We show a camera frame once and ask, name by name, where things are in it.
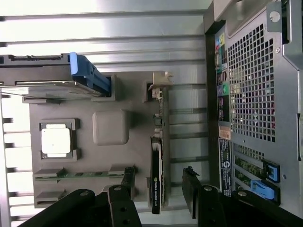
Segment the silver CPU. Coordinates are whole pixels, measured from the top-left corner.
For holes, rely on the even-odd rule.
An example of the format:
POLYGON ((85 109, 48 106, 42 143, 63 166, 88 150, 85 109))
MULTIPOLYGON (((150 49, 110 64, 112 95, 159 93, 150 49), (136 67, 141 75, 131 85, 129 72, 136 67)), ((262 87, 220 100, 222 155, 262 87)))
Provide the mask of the silver CPU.
POLYGON ((41 131, 42 154, 47 157, 67 157, 71 152, 69 128, 45 128, 41 131))

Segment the green RAM stick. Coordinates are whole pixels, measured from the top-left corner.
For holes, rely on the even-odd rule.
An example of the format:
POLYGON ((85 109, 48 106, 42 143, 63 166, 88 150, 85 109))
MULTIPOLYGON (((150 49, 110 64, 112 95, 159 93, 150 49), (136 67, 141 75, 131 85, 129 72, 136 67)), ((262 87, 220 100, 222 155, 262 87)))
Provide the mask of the green RAM stick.
POLYGON ((60 180, 75 180, 81 178, 123 178, 124 173, 109 174, 108 172, 85 172, 85 173, 64 173, 57 175, 35 176, 36 181, 60 181, 60 180))

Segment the grey parts rack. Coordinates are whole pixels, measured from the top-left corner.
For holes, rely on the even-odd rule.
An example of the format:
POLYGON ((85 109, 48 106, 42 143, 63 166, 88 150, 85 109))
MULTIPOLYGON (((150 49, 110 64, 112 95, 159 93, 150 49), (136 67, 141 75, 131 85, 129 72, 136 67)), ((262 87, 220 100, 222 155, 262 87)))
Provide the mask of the grey parts rack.
POLYGON ((154 72, 109 74, 111 95, 108 97, 40 99, 29 105, 35 207, 46 208, 80 188, 99 193, 123 179, 36 181, 35 176, 85 172, 118 174, 133 166, 132 199, 146 201, 151 207, 151 137, 153 115, 159 110, 158 102, 148 90, 154 72), (67 157, 42 154, 41 131, 45 128, 70 129, 71 152, 67 157))

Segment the light blue slot latch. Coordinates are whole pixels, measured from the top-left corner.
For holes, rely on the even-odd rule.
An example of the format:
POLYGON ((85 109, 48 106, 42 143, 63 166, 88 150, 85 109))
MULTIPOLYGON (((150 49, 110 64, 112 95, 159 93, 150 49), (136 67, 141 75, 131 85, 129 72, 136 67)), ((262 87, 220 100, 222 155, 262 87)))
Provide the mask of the light blue slot latch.
POLYGON ((281 204, 280 188, 266 180, 251 180, 250 190, 258 196, 273 202, 276 205, 281 204))

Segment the dark open PC case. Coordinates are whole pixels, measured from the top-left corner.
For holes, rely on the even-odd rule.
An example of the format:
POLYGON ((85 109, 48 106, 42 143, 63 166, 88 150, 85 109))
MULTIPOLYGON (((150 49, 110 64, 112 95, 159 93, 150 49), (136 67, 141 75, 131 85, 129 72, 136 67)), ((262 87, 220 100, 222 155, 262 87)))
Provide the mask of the dark open PC case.
POLYGON ((251 191, 272 161, 303 218, 303 0, 212 0, 203 19, 211 184, 251 191))

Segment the hard disk in blue caddy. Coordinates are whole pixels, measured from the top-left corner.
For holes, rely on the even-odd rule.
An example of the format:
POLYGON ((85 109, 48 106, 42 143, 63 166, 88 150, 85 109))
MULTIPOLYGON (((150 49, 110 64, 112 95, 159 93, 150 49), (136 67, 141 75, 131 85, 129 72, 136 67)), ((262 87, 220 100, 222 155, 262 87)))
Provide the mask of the hard disk in blue caddy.
POLYGON ((111 95, 111 78, 84 55, 0 55, 0 94, 76 100, 111 95))

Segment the dark blue slot latch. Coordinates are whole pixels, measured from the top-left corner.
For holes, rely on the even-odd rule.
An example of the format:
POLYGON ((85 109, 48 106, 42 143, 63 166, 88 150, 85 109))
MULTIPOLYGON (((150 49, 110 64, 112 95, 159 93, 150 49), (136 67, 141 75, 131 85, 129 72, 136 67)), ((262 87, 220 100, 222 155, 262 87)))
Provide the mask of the dark blue slot latch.
POLYGON ((280 183, 280 165, 263 159, 263 177, 274 183, 280 183))

